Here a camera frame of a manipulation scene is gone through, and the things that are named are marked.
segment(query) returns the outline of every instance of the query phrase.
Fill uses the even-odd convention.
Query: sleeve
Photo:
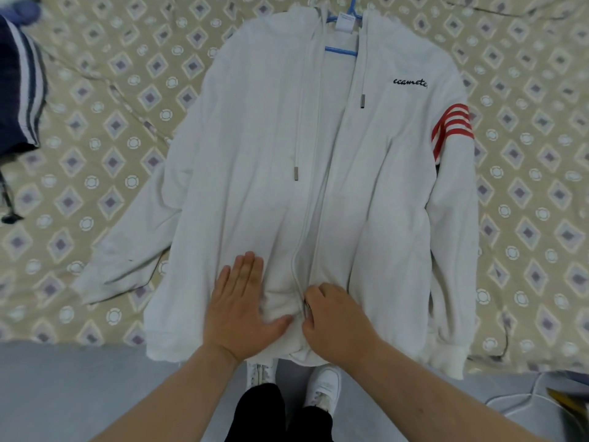
[[[426,211],[431,230],[430,329],[422,362],[462,378],[475,333],[478,198],[474,136],[456,67],[432,100],[437,179]]]
[[[94,248],[71,288],[85,304],[145,285],[174,237],[192,178],[199,137],[217,105],[236,48],[229,40],[202,82],[201,93],[178,126],[166,162],[160,164],[130,207]]]

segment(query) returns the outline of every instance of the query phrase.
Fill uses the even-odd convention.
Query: left hand
[[[284,315],[266,324],[261,319],[260,296],[264,261],[252,252],[223,267],[204,321],[203,345],[217,345],[242,362],[279,339],[293,317]]]

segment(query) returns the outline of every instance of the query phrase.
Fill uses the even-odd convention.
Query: patterned bedspread
[[[28,30],[50,86],[42,148],[3,166],[26,219],[0,225],[0,340],[144,343],[166,255],[147,286],[100,304],[83,306],[69,284],[164,161],[223,42],[244,19],[320,1],[44,0]],[[589,7],[480,1],[358,0],[357,11],[397,16],[462,71],[481,230],[467,370],[589,371]],[[334,12],[349,2],[330,0]]]

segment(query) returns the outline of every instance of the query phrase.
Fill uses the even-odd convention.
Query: black pants
[[[225,442],[333,442],[332,417],[321,408],[299,409],[286,429],[284,399],[278,386],[254,386],[239,400]]]

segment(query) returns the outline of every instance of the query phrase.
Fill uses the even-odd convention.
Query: navy striped garment
[[[39,48],[0,16],[0,157],[39,147],[39,120],[46,95],[47,79]],[[2,173],[0,185],[10,209],[2,222],[14,223],[22,217],[14,210]]]

